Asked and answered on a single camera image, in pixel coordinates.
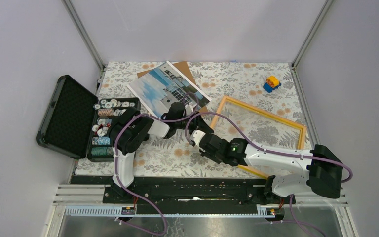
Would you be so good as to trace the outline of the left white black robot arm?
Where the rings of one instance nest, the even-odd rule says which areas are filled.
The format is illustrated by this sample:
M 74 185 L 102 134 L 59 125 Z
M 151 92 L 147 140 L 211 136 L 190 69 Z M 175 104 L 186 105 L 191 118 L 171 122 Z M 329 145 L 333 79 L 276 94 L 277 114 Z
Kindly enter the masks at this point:
M 107 136 L 111 140 L 114 153 L 113 181 L 117 185 L 114 196 L 120 202 L 127 203 L 133 198 L 130 185 L 134 181 L 135 152 L 151 135 L 169 139 L 177 130 L 184 130 L 186 127 L 188 134 L 195 130 L 206 134 L 214 132 L 201 116 L 195 116 L 199 112 L 192 111 L 187 114 L 188 108 L 181 102 L 174 102 L 169 111 L 160 118 L 144 115 L 135 108 L 129 108 L 112 121 Z

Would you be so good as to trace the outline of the yellow wooden picture frame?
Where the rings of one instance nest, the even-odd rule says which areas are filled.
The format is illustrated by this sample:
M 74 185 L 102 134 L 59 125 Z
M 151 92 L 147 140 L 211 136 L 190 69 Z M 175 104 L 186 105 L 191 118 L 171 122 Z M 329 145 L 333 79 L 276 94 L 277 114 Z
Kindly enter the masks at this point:
M 291 120 L 288 120 L 288 119 L 283 118 L 283 117 L 281 117 L 279 115 L 276 115 L 276 114 L 273 114 L 271 112 L 268 112 L 266 110 L 257 108 L 257 107 L 255 107 L 253 105 L 250 105 L 248 103 L 245 103 L 243 101 L 237 100 L 237 99 L 232 98 L 232 97 L 227 96 L 227 95 L 223 96 L 223 98 L 222 98 L 222 100 L 221 100 L 221 102 L 220 102 L 220 104 L 218 106 L 218 109 L 217 109 L 216 113 L 220 113 L 222 111 L 222 109 L 223 109 L 223 107 L 224 107 L 224 105 L 225 105 L 226 102 L 233 103 L 233 104 L 235 104 L 237 106 L 240 106 L 240 107 L 243 107 L 245 109 L 248 109 L 248 110 L 250 110 L 252 112 L 255 112 L 255 113 L 259 114 L 259 115 L 267 117 L 267 118 L 269 118 L 271 120 L 277 121 L 277 122 L 282 123 L 282 124 L 284 124 L 286 126 L 289 126 L 289 127 L 292 127 L 292 128 L 295 128 L 295 129 L 299 130 L 300 133 L 299 133 L 299 142 L 297 144 L 297 149 L 300 149 L 300 150 L 304 149 L 304 143 L 305 143 L 306 132 L 307 132 L 307 129 L 306 129 L 306 127 L 304 125 L 296 123 L 296 122 L 293 122 Z M 210 124 L 210 127 L 212 129 L 214 129 L 215 126 L 217 125 L 218 121 L 219 121 L 219 116 L 214 116 L 214 118 L 212 119 L 212 122 Z M 269 176 L 268 174 L 266 174 L 266 173 L 264 173 L 262 171 L 254 169 L 252 166 L 242 166 L 242 165 L 240 165 L 240 166 L 238 166 L 238 168 L 241 168 L 241 169 L 243 169 L 243 170 L 245 170 L 247 172 L 250 172 L 250 173 L 252 173 L 254 175 L 257 175 L 257 176 L 259 176 L 261 178 L 265 178 L 266 179 Z

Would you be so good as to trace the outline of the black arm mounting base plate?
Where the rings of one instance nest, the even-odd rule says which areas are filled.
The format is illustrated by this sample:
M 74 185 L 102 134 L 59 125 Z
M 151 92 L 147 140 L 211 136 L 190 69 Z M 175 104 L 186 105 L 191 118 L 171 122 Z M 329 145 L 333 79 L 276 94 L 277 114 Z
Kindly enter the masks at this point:
M 255 214 L 256 205 L 280 208 L 295 198 L 271 193 L 266 180 L 253 178 L 136 177 L 128 187 L 134 197 L 114 184 L 111 176 L 79 176 L 74 185 L 102 185 L 104 204 L 126 204 L 137 214 Z

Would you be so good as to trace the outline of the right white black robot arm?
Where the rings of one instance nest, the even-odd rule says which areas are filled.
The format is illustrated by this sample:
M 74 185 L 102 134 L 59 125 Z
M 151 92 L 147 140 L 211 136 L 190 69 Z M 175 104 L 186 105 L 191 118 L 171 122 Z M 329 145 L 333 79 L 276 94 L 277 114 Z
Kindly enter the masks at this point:
M 312 150 L 290 150 L 250 143 L 245 138 L 227 141 L 212 133 L 195 130 L 190 144 L 202 156 L 230 166 L 269 166 L 289 175 L 270 175 L 263 190 L 264 199 L 276 203 L 291 194 L 314 192 L 331 199 L 341 195 L 343 163 L 323 145 Z

